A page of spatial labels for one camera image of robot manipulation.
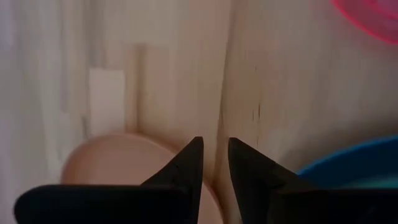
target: blue container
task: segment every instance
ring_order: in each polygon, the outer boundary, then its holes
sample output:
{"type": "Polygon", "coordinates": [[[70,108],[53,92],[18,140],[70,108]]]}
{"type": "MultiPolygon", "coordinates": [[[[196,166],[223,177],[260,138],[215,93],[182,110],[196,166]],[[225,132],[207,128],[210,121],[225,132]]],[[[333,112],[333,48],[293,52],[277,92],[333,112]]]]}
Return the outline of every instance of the blue container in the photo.
{"type": "Polygon", "coordinates": [[[398,188],[398,136],[339,151],[298,175],[321,189],[398,188]]]}

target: tan plate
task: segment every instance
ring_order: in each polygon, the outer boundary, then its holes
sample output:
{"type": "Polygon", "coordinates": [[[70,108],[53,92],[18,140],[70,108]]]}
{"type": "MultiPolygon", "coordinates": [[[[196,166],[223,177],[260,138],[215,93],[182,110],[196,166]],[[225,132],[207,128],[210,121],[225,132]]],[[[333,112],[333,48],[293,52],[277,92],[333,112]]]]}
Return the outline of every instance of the tan plate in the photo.
{"type": "MultiPolygon", "coordinates": [[[[79,146],[63,169],[63,184],[139,185],[176,153],[170,147],[135,134],[114,134],[79,146]]],[[[223,224],[220,206],[207,184],[202,185],[200,224],[223,224]]]]}

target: pink bowl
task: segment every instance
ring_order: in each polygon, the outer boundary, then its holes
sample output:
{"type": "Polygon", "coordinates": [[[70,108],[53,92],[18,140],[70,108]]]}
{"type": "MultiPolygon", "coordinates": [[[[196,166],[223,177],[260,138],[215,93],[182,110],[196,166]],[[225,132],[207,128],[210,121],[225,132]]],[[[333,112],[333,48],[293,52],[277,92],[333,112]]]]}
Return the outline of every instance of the pink bowl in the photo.
{"type": "Polygon", "coordinates": [[[398,44],[397,0],[333,0],[353,24],[368,34],[398,44]]]}

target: wood grain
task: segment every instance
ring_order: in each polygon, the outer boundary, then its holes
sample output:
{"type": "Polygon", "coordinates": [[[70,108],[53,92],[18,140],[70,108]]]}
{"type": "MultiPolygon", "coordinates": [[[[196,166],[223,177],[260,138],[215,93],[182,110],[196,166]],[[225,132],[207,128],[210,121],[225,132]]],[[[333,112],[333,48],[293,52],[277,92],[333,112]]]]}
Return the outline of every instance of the wood grain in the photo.
{"type": "Polygon", "coordinates": [[[176,148],[203,136],[205,177],[227,223],[239,223],[228,137],[297,170],[398,132],[398,48],[355,28],[329,0],[6,1],[0,67],[24,90],[5,86],[1,99],[20,111],[11,113],[25,130],[16,139],[33,147],[34,163],[12,155],[30,170],[26,186],[55,181],[86,139],[100,112],[90,92],[118,102],[107,125],[176,148]],[[120,88],[89,86],[93,69],[120,78],[120,88]]]}
{"type": "MultiPolygon", "coordinates": [[[[235,4],[220,141],[239,137],[297,170],[398,132],[397,47],[367,36],[328,1],[235,4]]],[[[229,222],[238,223],[225,146],[215,184],[229,222]]]]}

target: white strip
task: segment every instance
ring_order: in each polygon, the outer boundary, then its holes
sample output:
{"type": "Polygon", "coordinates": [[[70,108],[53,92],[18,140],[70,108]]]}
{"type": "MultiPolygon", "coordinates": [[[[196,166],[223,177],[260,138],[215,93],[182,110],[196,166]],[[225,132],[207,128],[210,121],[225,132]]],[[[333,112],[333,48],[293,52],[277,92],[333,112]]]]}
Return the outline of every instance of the white strip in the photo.
{"type": "Polygon", "coordinates": [[[90,69],[90,134],[124,131],[124,73],[90,69]]]}

